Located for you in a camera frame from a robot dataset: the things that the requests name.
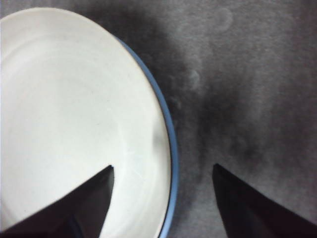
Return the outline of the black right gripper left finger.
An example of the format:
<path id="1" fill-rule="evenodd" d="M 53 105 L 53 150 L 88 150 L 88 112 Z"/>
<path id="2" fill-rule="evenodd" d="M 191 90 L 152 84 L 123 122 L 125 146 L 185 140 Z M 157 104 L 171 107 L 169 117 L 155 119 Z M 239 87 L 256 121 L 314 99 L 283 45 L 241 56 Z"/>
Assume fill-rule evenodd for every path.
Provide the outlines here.
<path id="1" fill-rule="evenodd" d="M 114 168 L 107 166 L 69 194 L 1 232 L 2 238 L 98 238 L 109 210 Z"/>

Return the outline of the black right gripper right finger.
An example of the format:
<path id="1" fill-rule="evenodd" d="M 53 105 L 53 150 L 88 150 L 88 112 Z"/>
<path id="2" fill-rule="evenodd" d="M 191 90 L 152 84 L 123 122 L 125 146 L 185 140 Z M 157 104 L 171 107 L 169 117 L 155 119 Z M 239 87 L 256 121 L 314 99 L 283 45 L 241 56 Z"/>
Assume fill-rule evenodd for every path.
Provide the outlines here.
<path id="1" fill-rule="evenodd" d="M 230 171 L 215 164 L 216 203 L 229 238 L 315 238 L 312 222 L 265 197 Z"/>

